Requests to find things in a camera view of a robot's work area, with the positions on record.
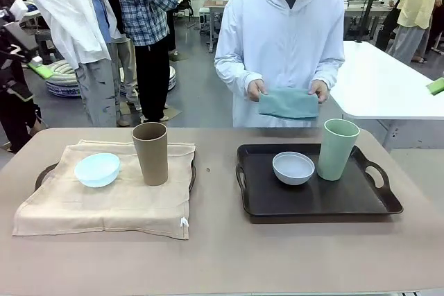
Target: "gray pants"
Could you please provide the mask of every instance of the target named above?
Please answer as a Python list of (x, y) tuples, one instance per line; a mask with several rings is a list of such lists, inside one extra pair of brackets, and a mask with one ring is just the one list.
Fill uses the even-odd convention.
[(136, 90), (137, 75), (134, 44), (131, 42), (131, 40), (125, 43), (118, 43), (117, 49), (124, 73), (123, 83), (125, 85), (126, 100), (134, 104), (136, 107), (139, 107), (139, 94)]
[(410, 64), (414, 55), (424, 57), (429, 34), (430, 24), (428, 29), (422, 29), (418, 26), (400, 26), (388, 54), (404, 64)]
[(117, 45), (107, 44), (112, 60), (79, 64), (76, 77), (92, 125), (115, 128), (120, 119), (120, 72)]

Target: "beige cloth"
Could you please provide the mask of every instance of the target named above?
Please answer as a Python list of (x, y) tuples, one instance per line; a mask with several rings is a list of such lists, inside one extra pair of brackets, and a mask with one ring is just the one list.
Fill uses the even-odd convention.
[[(169, 179), (145, 185), (132, 143), (81, 141), (67, 146), (60, 163), (15, 214), (13, 235), (58, 235), (81, 232), (139, 231), (188, 239), (189, 185), (194, 144), (168, 145)], [(121, 161), (117, 179), (91, 189), (74, 175), (79, 161), (96, 153), (112, 153)]]

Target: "light blue bowl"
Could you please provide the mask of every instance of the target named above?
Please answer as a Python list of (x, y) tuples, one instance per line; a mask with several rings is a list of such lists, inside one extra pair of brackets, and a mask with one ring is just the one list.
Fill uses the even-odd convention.
[(80, 161), (74, 175), (85, 186), (104, 187), (111, 184), (120, 171), (120, 159), (109, 153), (95, 154)]
[(287, 185), (301, 185), (314, 174), (314, 163), (307, 156), (295, 152), (283, 152), (273, 159), (276, 177)]

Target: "black pants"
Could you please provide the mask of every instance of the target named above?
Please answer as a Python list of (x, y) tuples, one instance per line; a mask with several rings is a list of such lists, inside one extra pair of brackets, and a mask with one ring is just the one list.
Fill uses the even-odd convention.
[[(8, 74), (12, 75), (15, 81), (26, 85), (22, 65), (19, 62), (13, 62), (9, 68), (0, 73), (2, 76)], [(36, 107), (33, 100), (24, 102), (15, 95), (0, 92), (0, 123), (11, 142), (11, 151), (14, 153), (31, 140), (28, 127), (32, 128), (37, 120)]]
[(387, 15), (386, 19), (384, 20), (382, 30), (377, 34), (376, 44), (375, 46), (383, 50), (384, 52), (387, 49), (387, 46), (390, 42), (390, 36), (391, 33), (395, 30), (396, 27), (398, 27), (398, 19), (400, 17), (401, 10), (398, 10), (396, 7), (394, 7), (390, 13)]
[(169, 28), (168, 51), (176, 49), (176, 30), (174, 29), (174, 10), (166, 12), (166, 22)]
[(436, 38), (444, 31), (444, 6), (437, 7), (433, 13), (429, 41), (425, 52), (428, 53), (436, 43)]
[(150, 46), (136, 46), (137, 82), (142, 113), (149, 121), (164, 116), (169, 86), (168, 37)]

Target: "person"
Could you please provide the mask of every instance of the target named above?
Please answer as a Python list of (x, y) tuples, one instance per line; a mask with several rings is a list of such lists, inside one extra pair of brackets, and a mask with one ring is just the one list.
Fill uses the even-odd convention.
[[(116, 15), (117, 29), (124, 32), (122, 11), (119, 0), (108, 0), (112, 11)], [(137, 76), (136, 76), (136, 55), (134, 44), (126, 36), (117, 41), (117, 54), (119, 63), (123, 68), (123, 85), (125, 86), (126, 101), (129, 105), (134, 105), (137, 111), (142, 110), (139, 101), (139, 93), (137, 93)]]
[(294, 87), (327, 100), (344, 62), (343, 0), (230, 0), (215, 67), (233, 93), (233, 126), (302, 127), (259, 115), (268, 88)]
[[(11, 7), (15, 0), (0, 0), (0, 8)], [(7, 45), (0, 45), (0, 49), (5, 49)], [(14, 80), (27, 86), (22, 64), (18, 61), (9, 62), (0, 55), (0, 87), (7, 81)], [(16, 95), (9, 94), (0, 88), (0, 123), (10, 142), (9, 151), (17, 153), (24, 145), (31, 140), (31, 137), (43, 129), (37, 117), (38, 106), (30, 99), (22, 101)]]
[(174, 28), (174, 12), (175, 9), (168, 10), (166, 12), (166, 22), (168, 24), (168, 29), (169, 29), (169, 34), (168, 34), (169, 59), (172, 62), (177, 62), (184, 59), (183, 56), (179, 54), (179, 51), (176, 48), (176, 29)]
[(435, 0), (432, 26), (430, 28), (429, 41), (425, 49), (426, 54), (434, 47), (436, 38), (444, 31), (444, 6), (443, 0)]
[(377, 34), (377, 39), (375, 46), (386, 52), (387, 46), (389, 45), (391, 34), (398, 27), (398, 19), (400, 17), (401, 10), (398, 8), (400, 0), (389, 0), (388, 5), (392, 7), (392, 10), (387, 15), (382, 24), (382, 29)]
[(120, 0), (120, 4), (125, 32), (136, 50), (141, 122), (168, 121), (164, 115), (170, 74), (165, 12), (176, 8), (178, 0)]
[(425, 52), (435, 0), (400, 0), (399, 29), (395, 41), (388, 51), (395, 59), (409, 64), (417, 50)]
[(121, 118), (115, 42), (123, 36), (108, 0), (34, 0), (53, 43), (76, 72), (88, 119), (96, 127), (129, 126)]

